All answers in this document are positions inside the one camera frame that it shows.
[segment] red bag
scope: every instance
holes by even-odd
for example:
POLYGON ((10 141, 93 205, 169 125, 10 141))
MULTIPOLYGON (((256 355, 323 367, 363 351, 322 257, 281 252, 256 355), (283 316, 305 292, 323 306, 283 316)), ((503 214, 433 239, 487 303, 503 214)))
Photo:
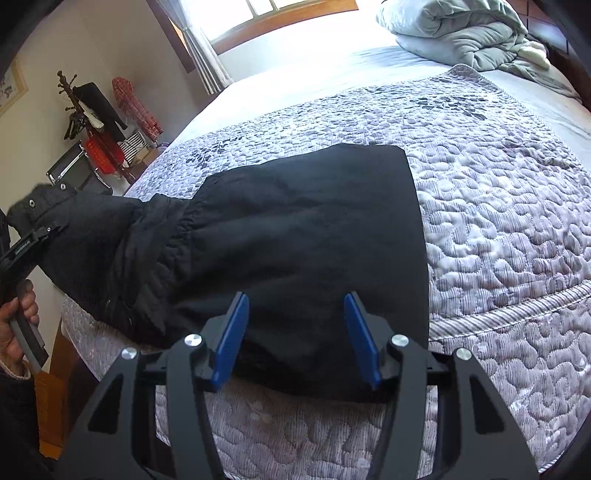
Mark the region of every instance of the red bag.
POLYGON ((99 132, 99 135, 100 139, 105 144, 105 147, 107 148, 107 150, 109 150, 109 153, 113 156, 113 158, 117 161, 119 165, 123 165, 123 162, 125 161, 125 154, 123 153, 123 150, 121 150, 119 144, 115 140, 113 140, 113 138, 107 132, 99 132))
POLYGON ((99 167, 99 170, 105 175, 115 173, 115 167, 109 161, 109 157, 107 157, 103 149, 100 147, 98 140, 93 138, 90 134, 89 137, 90 138, 88 140, 82 142, 82 145, 84 145, 84 149, 88 153, 92 163, 99 167))

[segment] black coat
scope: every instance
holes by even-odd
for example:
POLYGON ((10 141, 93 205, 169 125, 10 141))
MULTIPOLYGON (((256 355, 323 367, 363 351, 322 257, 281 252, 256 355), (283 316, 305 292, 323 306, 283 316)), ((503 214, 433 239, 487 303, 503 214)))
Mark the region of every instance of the black coat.
POLYGON ((51 480, 54 462, 39 453, 33 379, 9 377, 0 368, 0 469, 2 478, 51 480))
POLYGON ((427 346, 423 224, 403 150, 336 145, 209 177, 191 200, 37 187, 9 212, 20 233, 68 219, 39 265, 97 320, 170 346, 224 313, 251 315, 235 374, 276 390, 372 400, 343 299, 427 346), (35 207, 30 207, 34 199, 35 207))
POLYGON ((99 120, 105 124, 105 131, 109 133, 113 140, 116 142, 122 142, 125 140, 125 136, 123 132, 119 130, 117 124, 119 124, 123 130, 127 128, 127 125, 125 125, 119 114, 115 111, 113 106, 105 98, 105 95, 103 95, 94 82, 74 87, 72 92, 78 100, 84 102, 87 107, 92 108, 99 120))

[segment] wooden bed frame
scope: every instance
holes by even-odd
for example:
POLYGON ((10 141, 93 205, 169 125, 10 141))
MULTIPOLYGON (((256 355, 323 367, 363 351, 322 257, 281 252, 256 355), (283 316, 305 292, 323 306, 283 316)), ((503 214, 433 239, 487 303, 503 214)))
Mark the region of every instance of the wooden bed frame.
POLYGON ((53 345, 49 373, 34 376, 37 396, 37 420, 41 453, 57 458, 70 429, 67 386, 70 373, 80 356, 72 343, 61 334, 61 320, 53 345))
POLYGON ((532 0, 507 1, 519 14, 530 34, 546 45, 552 65, 564 73, 581 96, 583 105, 591 110, 591 78, 558 26, 532 0))

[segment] wooden coat rack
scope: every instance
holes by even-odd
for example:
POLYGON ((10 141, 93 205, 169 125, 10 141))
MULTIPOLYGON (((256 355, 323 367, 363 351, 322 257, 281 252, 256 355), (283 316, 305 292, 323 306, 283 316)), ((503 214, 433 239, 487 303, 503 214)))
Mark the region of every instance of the wooden coat rack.
MULTIPOLYGON (((57 72, 57 76, 60 78, 60 83, 57 85, 58 88, 61 88, 61 91, 59 92, 59 94, 61 95, 62 93, 65 92, 65 94, 68 96, 68 98, 70 99, 70 101, 72 102, 72 105, 73 105, 71 107, 66 108, 66 112, 69 110, 75 110, 77 113, 84 115, 84 109, 82 108, 82 106, 80 105, 80 102, 74 96, 74 93, 72 92, 72 83, 74 83, 74 80, 76 79, 76 77, 78 75, 74 75, 72 80, 69 82, 67 81, 66 77, 61 72, 61 70, 59 72, 57 72)), ((120 165, 119 162, 117 162, 115 157, 111 154, 111 152, 107 148, 105 142, 103 142, 103 139, 100 137, 100 135, 97 132, 97 130, 95 129, 95 127, 93 127, 89 121, 86 121, 85 128, 86 128, 86 131, 89 133, 89 137, 93 137, 98 142, 99 146, 101 147, 101 149, 103 150, 103 152, 105 153, 105 155, 107 156, 107 158, 109 159, 111 164, 114 166, 114 168, 119 173, 121 173, 121 175, 123 175, 123 178, 125 180, 127 180, 127 182, 130 185, 133 185, 135 183, 135 181, 137 180, 137 178, 130 172, 130 170, 128 168, 124 167, 123 165, 120 165)))

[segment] metal bolt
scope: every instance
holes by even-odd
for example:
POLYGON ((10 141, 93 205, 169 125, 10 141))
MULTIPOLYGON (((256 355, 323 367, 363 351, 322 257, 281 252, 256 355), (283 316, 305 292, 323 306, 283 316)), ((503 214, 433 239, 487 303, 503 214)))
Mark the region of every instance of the metal bolt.
POLYGON ((192 333, 185 337, 185 344, 188 346, 199 346, 201 342, 203 342, 203 338, 197 333, 192 333))
POLYGON ((135 356, 138 354, 138 351, 133 348, 132 346, 126 347, 121 352, 121 356, 126 360, 133 360, 135 356))
POLYGON ((403 347, 403 346, 407 346, 408 345, 408 337, 406 335, 400 335, 400 334, 394 335, 390 339, 390 341, 394 345, 400 346, 400 347, 403 347))
POLYGON ((456 356, 460 360, 469 360, 470 358, 472 358, 472 352, 467 348, 459 348, 457 349, 456 356))

